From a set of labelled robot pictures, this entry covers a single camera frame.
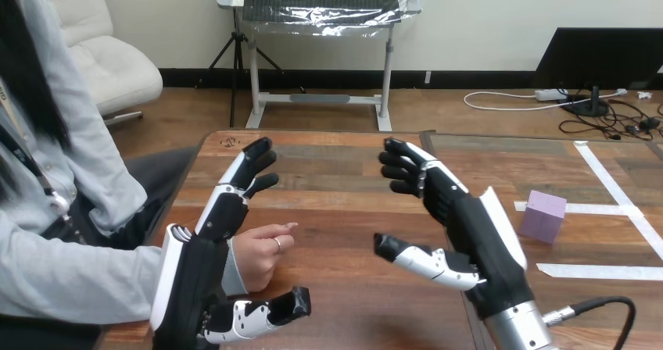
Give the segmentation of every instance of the white cable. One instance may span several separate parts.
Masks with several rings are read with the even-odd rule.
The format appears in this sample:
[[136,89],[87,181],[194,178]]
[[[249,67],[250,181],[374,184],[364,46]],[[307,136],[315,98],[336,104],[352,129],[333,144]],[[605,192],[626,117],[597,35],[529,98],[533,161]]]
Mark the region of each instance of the white cable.
[[[599,98],[610,98],[612,96],[619,96],[619,95],[623,95],[623,94],[625,94],[625,91],[622,91],[620,89],[617,92],[615,92],[614,94],[599,96]],[[463,101],[465,102],[465,104],[467,104],[468,106],[471,106],[474,109],[481,109],[481,110],[505,110],[505,111],[541,110],[541,109],[557,108],[559,106],[564,106],[564,105],[580,104],[581,102],[588,102],[589,100],[591,100],[591,98],[586,98],[584,100],[580,100],[579,102],[565,102],[565,103],[562,103],[562,104],[539,106],[539,107],[536,107],[536,108],[490,108],[490,107],[487,107],[487,106],[478,106],[478,105],[470,104],[468,102],[468,98],[470,98],[471,96],[474,96],[474,95],[499,95],[499,96],[508,96],[510,98],[535,98],[536,96],[535,95],[531,95],[531,96],[528,96],[528,95],[512,95],[512,94],[503,94],[503,93],[500,93],[500,92],[480,91],[480,92],[472,92],[471,94],[469,94],[469,95],[467,95],[463,98]]]

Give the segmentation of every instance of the robotic hand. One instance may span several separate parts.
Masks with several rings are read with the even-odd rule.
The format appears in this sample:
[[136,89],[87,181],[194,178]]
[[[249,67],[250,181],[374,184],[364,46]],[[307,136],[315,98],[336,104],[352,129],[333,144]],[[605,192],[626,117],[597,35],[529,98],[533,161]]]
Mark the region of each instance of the robotic hand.
[[423,198],[455,252],[376,234],[375,253],[464,291],[498,350],[555,349],[525,277],[525,254],[495,191],[488,187],[473,197],[444,164],[411,143],[386,139],[379,158],[392,190]]
[[270,139],[253,142],[214,188],[194,234],[176,224],[168,226],[150,317],[154,350],[219,348],[310,315],[305,287],[294,287],[270,301],[228,301],[221,288],[227,240],[244,222],[255,193],[278,182],[274,173],[255,178],[275,161]]

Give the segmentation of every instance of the white tape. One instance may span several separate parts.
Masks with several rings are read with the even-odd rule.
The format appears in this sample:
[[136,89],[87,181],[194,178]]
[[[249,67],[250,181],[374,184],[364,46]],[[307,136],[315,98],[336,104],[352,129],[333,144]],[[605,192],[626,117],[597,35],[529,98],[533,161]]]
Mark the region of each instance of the white tape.
[[574,146],[608,192],[610,192],[612,198],[622,207],[622,210],[631,219],[638,231],[643,235],[644,239],[646,239],[647,242],[649,242],[649,245],[654,251],[656,251],[658,257],[663,259],[663,239],[661,239],[661,236],[658,235],[649,221],[644,218],[642,212],[633,204],[633,202],[631,202],[631,199],[626,196],[626,193],[621,187],[619,187],[617,182],[615,182],[609,172],[600,163],[599,159],[597,159],[592,150],[590,150],[590,147],[587,146],[587,142],[577,141],[574,143]]
[[[514,207],[516,211],[524,212],[527,208],[527,202],[514,202]],[[566,203],[564,212],[583,215],[628,216],[620,205]]]
[[573,266],[567,264],[536,264],[551,277],[586,278],[594,280],[663,281],[659,266]]

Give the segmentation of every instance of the sleeve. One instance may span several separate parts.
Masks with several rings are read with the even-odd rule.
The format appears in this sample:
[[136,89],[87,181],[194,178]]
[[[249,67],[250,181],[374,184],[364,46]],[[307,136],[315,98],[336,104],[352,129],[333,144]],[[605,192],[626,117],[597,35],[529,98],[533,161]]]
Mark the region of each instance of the sleeve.
[[240,295],[246,294],[246,288],[242,281],[242,276],[239,274],[237,263],[235,262],[235,253],[232,250],[232,239],[228,240],[228,258],[226,259],[226,268],[224,276],[221,279],[221,287],[224,289],[226,295]]
[[145,203],[145,189],[129,174],[87,85],[75,66],[46,0],[17,0],[44,75],[69,131],[65,151],[77,187],[95,205],[90,217],[104,231],[123,226]]
[[112,324],[147,320],[161,248],[47,241],[0,212],[0,313]]

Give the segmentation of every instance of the desk leg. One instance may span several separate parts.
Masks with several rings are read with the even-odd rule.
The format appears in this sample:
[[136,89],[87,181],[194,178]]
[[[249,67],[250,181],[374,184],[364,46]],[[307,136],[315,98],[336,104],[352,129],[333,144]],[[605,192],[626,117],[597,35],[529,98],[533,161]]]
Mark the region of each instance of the desk leg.
[[385,53],[385,76],[382,79],[382,97],[380,100],[380,106],[376,106],[378,111],[378,128],[380,131],[392,130],[391,121],[389,119],[389,86],[392,81],[392,54],[394,51],[392,38],[393,26],[389,27],[389,38],[387,39],[387,49]]
[[260,106],[260,82],[258,81],[258,44],[254,37],[249,41],[249,60],[251,71],[251,97],[253,99],[253,109],[246,123],[247,129],[257,129],[260,127],[260,121],[263,118],[264,105]]

